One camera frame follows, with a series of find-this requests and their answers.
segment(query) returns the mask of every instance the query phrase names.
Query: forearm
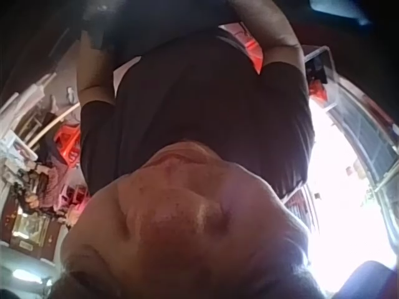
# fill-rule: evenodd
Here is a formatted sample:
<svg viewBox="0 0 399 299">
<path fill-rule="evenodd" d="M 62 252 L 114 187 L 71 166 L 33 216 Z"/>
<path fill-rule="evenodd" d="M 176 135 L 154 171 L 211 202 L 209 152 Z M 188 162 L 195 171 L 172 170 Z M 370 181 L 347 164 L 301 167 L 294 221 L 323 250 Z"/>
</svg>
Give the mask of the forearm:
<svg viewBox="0 0 399 299">
<path fill-rule="evenodd" d="M 302 47 L 272 0 L 228 0 L 264 52 L 264 65 L 286 62 L 305 71 Z"/>
<path fill-rule="evenodd" d="M 106 50 L 93 49 L 85 31 L 80 39 L 77 90 L 81 106 L 92 101 L 115 103 L 112 55 Z"/>
<path fill-rule="evenodd" d="M 282 11 L 271 0 L 229 0 L 263 50 L 297 47 L 298 38 Z"/>
</svg>

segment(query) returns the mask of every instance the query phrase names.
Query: man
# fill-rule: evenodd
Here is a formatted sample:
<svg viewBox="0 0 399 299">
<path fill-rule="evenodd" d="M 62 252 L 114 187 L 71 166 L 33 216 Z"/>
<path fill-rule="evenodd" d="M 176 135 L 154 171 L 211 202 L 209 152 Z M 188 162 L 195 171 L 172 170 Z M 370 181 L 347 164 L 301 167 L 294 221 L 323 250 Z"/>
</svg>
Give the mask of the man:
<svg viewBox="0 0 399 299">
<path fill-rule="evenodd" d="M 282 205 L 314 142 L 304 56 L 271 0 L 229 0 L 264 51 L 204 32 L 124 76 L 83 32 L 82 169 L 94 194 L 62 246 L 64 298 L 322 298 Z"/>
</svg>

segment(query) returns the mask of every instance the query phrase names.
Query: sunlight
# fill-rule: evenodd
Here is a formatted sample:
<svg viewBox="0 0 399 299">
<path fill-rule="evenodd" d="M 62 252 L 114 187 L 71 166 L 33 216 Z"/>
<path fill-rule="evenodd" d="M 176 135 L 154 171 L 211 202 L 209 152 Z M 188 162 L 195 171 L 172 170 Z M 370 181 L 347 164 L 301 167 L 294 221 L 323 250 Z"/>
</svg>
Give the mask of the sunlight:
<svg viewBox="0 0 399 299">
<path fill-rule="evenodd" d="M 309 166 L 320 234 L 310 238 L 312 273 L 320 286 L 337 292 L 357 267 L 368 260 L 395 263 L 378 202 L 343 133 L 313 101 L 316 143 Z"/>
</svg>

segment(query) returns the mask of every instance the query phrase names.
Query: mouth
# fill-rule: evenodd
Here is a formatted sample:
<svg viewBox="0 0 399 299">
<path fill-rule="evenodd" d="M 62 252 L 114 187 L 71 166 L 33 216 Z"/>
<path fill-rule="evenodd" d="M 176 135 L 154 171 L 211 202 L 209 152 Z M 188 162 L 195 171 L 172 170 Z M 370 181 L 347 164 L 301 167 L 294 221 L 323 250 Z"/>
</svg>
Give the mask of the mouth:
<svg viewBox="0 0 399 299">
<path fill-rule="evenodd" d="M 196 163 L 196 164 L 205 164 L 206 161 L 204 159 L 196 159 L 192 157 L 187 157 L 187 155 L 183 155 L 181 153 L 162 153 L 155 157 L 153 157 L 149 162 L 145 163 L 143 168 L 149 168 L 153 166 L 158 166 L 169 159 L 177 159 L 182 163 Z"/>
</svg>

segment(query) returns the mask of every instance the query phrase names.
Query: black t-shirt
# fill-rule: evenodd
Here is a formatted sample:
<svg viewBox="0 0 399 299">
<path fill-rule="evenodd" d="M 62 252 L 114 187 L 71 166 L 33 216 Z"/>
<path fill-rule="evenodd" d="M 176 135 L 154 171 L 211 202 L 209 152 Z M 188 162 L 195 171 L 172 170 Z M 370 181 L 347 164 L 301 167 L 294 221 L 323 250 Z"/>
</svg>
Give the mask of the black t-shirt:
<svg viewBox="0 0 399 299">
<path fill-rule="evenodd" d="M 265 179 L 280 198 L 307 179 L 314 131 L 304 76 L 212 36 L 157 48 L 124 76 L 116 105 L 86 104 L 82 170 L 93 194 L 166 145 L 199 141 Z"/>
</svg>

